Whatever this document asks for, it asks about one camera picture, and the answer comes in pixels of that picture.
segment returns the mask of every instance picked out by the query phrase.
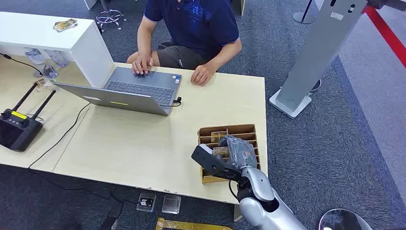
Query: cable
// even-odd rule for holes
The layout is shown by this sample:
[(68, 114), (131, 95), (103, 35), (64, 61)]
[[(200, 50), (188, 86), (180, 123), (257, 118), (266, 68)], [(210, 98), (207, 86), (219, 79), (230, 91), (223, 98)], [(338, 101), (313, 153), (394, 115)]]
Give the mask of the cable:
[(31, 166), (33, 166), (33, 165), (34, 165), (37, 161), (39, 161), (46, 153), (48, 153), (51, 149), (53, 149), (57, 144), (59, 144), (59, 143), (62, 141), (62, 139), (66, 136), (66, 134), (67, 134), (67, 133), (76, 125), (76, 123), (78, 122), (80, 113), (81, 113), (86, 107), (88, 107), (89, 105), (90, 105), (90, 103), (87, 104), (87, 105), (85, 105), (85, 107), (83, 107), (83, 108), (79, 111), (78, 116), (76, 117), (75, 123), (73, 123), (73, 125), (64, 133), (64, 135), (62, 135), (61, 139), (59, 139), (59, 141), (58, 141), (57, 143), (55, 143), (55, 145), (53, 145), (52, 147), (50, 147), (50, 148), (49, 148), (46, 152), (44, 152), (38, 159), (36, 159), (33, 163), (31, 163), (30, 166), (28, 166), (28, 169), (31, 169)]
[(230, 192), (231, 192), (231, 194), (233, 195), (233, 197), (235, 197), (235, 198), (238, 200), (236, 194), (235, 194), (235, 193), (233, 192), (233, 190), (231, 189), (231, 180), (228, 181), (228, 188), (230, 189)]
[(178, 107), (178, 106), (180, 106), (181, 104), (182, 104), (182, 98), (181, 97), (178, 97), (176, 100), (173, 100), (173, 103), (179, 103), (179, 104), (177, 104), (177, 105), (164, 105), (164, 104), (160, 104), (160, 106), (162, 106), (162, 107)]
[(52, 182), (51, 180), (49, 180), (48, 178), (46, 178), (44, 175), (42, 175), (42, 174), (40, 174), (40, 173), (34, 172), (32, 169), (30, 169), (30, 172), (33, 173), (33, 174), (39, 175), (43, 180), (47, 181), (48, 183), (52, 184), (53, 186), (56, 186), (56, 187), (58, 187), (58, 188), (60, 188), (60, 189), (62, 189), (62, 190), (64, 190), (64, 191), (86, 191), (86, 192), (91, 193), (91, 194), (93, 194), (93, 195), (95, 195), (95, 196), (98, 196), (98, 197), (100, 197), (100, 198), (102, 198), (102, 199), (104, 199), (104, 200), (110, 200), (111, 197), (112, 197), (112, 193), (113, 193), (113, 192), (117, 189), (117, 187), (118, 187), (118, 185), (116, 185), (116, 187), (113, 189), (113, 191), (112, 191), (112, 192), (109, 192), (109, 193), (110, 193), (109, 197), (104, 197), (104, 196), (101, 196), (101, 195), (99, 195), (99, 194), (97, 194), (97, 193), (95, 193), (95, 192), (93, 192), (93, 191), (91, 191), (91, 190), (89, 190), (89, 189), (86, 189), (86, 188), (64, 188), (64, 187), (62, 187), (62, 186), (60, 186), (60, 185), (58, 185), (58, 184)]
[(176, 102), (176, 103), (179, 103), (179, 104), (177, 104), (177, 105), (163, 105), (163, 104), (160, 104), (160, 106), (162, 106), (162, 107), (178, 107), (178, 106), (180, 106), (182, 104), (182, 102)]
[(32, 66), (32, 65), (29, 65), (29, 64), (24, 63), (24, 62), (17, 61), (17, 60), (15, 60), (15, 59), (13, 59), (12, 57), (8, 56), (7, 54), (2, 54), (2, 53), (0, 53), (0, 55), (3, 55), (3, 57), (7, 58), (8, 60), (13, 60), (13, 61), (16, 61), (16, 62), (18, 62), (18, 63), (24, 64), (24, 65), (26, 65), (26, 66), (32, 67), (32, 68), (34, 68), (36, 71), (38, 71), (41, 76), (43, 76), (43, 74), (41, 73), (41, 71), (39, 71), (37, 68), (35, 68), (35, 67)]

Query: stool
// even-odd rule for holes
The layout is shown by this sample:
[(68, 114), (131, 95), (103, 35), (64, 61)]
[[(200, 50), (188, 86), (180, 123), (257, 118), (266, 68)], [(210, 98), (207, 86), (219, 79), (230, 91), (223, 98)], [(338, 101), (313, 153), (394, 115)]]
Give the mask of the stool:
[(123, 17), (123, 21), (127, 21), (127, 19), (124, 17), (124, 15), (117, 10), (109, 10), (106, 6), (106, 2), (104, 0), (100, 0), (104, 11), (101, 12), (99, 15), (96, 17), (96, 23), (100, 24), (101, 31), (104, 32), (103, 25), (104, 24), (109, 24), (109, 23), (116, 23), (118, 26), (117, 30), (121, 30), (120, 24), (118, 23), (118, 20)]

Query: red line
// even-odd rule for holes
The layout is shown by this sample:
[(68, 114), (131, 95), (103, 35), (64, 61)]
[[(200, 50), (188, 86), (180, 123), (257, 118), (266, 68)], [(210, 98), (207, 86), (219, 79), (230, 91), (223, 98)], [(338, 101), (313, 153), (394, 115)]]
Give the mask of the red line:
[(391, 28), (389, 28), (388, 24), (386, 24), (374, 7), (369, 6), (365, 11), (376, 29), (378, 29), (382, 37), (406, 68), (406, 47), (402, 44), (399, 38), (396, 37)]

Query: metal stand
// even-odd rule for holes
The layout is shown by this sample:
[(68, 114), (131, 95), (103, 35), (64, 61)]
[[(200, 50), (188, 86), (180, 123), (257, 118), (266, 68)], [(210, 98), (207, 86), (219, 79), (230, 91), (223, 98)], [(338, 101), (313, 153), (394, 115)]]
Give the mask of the metal stand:
[(315, 21), (315, 17), (311, 14), (307, 14), (307, 11), (309, 11), (310, 4), (312, 4), (313, 0), (310, 0), (305, 12), (297, 12), (293, 14), (293, 19), (297, 21), (298, 23), (302, 24), (311, 24)]
[(365, 0), (340, 0), (332, 6), (324, 2), (288, 78), (269, 99), (272, 106), (295, 118), (311, 102), (310, 91), (337, 56), (366, 4)]
[(332, 209), (326, 212), (319, 223), (318, 230), (372, 230), (364, 219), (357, 214), (342, 209)]
[(117, 10), (109, 10), (106, 6), (106, 2), (104, 0), (100, 0), (104, 11), (101, 12), (99, 15), (96, 17), (96, 23), (100, 24), (101, 31), (104, 32), (103, 25), (104, 24), (109, 24), (109, 23), (116, 23), (118, 26), (117, 30), (121, 30), (121, 27), (118, 23), (118, 20), (123, 17), (123, 21), (127, 21), (127, 19), (124, 17), (124, 15)]

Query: plastic bottle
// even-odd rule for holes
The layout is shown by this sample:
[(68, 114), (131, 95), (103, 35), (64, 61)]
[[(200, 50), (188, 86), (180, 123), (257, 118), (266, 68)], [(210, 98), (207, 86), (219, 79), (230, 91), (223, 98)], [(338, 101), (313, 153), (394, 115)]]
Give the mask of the plastic bottle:
[(38, 49), (25, 47), (24, 51), (25, 56), (27, 56), (28, 60), (30, 60), (30, 62), (32, 62), (34, 65), (42, 65), (45, 63), (45, 58)]
[(69, 64), (68, 60), (64, 58), (61, 51), (59, 50), (49, 50), (45, 49), (45, 52), (51, 57), (51, 59), (57, 64), (59, 67), (65, 67)]
[(55, 78), (57, 77), (58, 73), (56, 70), (47, 62), (45, 62), (44, 56), (42, 56), (41, 52), (35, 48), (24, 48), (25, 56), (32, 62), (34, 65), (38, 67), (44, 77), (47, 78)]

